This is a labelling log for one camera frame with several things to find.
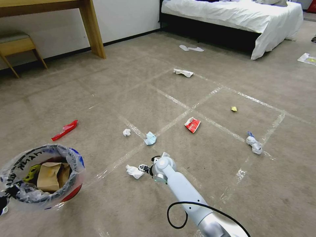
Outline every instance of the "baseboard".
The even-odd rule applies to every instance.
[[[147,32],[144,32],[144,33],[141,33],[141,34],[125,37],[125,38],[122,38],[122,39],[113,40],[113,41],[110,41],[110,42],[103,43],[103,46],[108,46],[108,45],[119,43],[119,42],[122,42],[122,41],[131,40],[131,39],[134,39],[134,38],[137,38],[137,37],[141,37],[141,36],[144,36],[144,35],[148,35],[148,34],[151,34],[151,33],[155,33],[155,32],[158,32],[158,31],[160,31],[160,29],[147,31]],[[87,47],[87,48],[78,49],[78,50],[75,50],[75,51],[71,51],[71,52],[55,55],[55,56],[52,56],[52,57],[48,57],[48,58],[45,58],[44,60],[45,60],[45,62],[50,62],[50,61],[53,61],[53,60],[66,58],[66,57],[69,57],[69,56],[72,56],[72,55],[75,55],[75,54],[84,53],[84,52],[87,52],[87,51],[90,51],[90,50],[91,50],[91,47]],[[29,63],[20,64],[20,65],[14,66],[14,69],[17,70],[17,71],[25,70],[27,68],[34,67],[38,63],[39,63],[38,61],[32,61],[32,62],[29,62]],[[0,73],[6,72],[6,71],[11,71],[11,69],[10,68],[1,69]]]

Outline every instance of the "wooden stool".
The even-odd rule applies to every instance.
[[[13,69],[11,64],[6,59],[6,56],[24,51],[32,50],[36,58],[41,61],[44,67],[47,69],[47,65],[37,51],[35,44],[29,35],[23,32],[6,33],[0,35],[0,56],[11,68],[17,78],[20,78],[16,71]]]

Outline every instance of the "wooden desk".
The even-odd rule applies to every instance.
[[[0,0],[0,17],[79,8],[91,51],[106,58],[92,0]]]

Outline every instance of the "brown paper bag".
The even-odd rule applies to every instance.
[[[59,173],[57,175],[59,188],[62,188],[65,183],[68,181],[70,172],[70,165],[68,163],[62,163]]]
[[[55,192],[59,189],[57,174],[61,163],[46,162],[42,164],[37,179],[37,188],[44,192]]]

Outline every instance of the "red candy wrapper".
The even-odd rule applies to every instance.
[[[71,130],[73,130],[75,127],[77,127],[77,122],[78,122],[78,120],[75,120],[72,123],[65,125],[63,127],[63,131],[61,133],[58,133],[56,136],[54,136],[52,138],[52,140],[56,141],[56,140],[60,139],[62,136],[64,136],[67,133],[69,133]]]
[[[195,131],[198,129],[201,121],[197,120],[194,117],[191,117],[188,119],[188,121],[184,124],[187,129],[190,130],[190,132],[195,133]]]

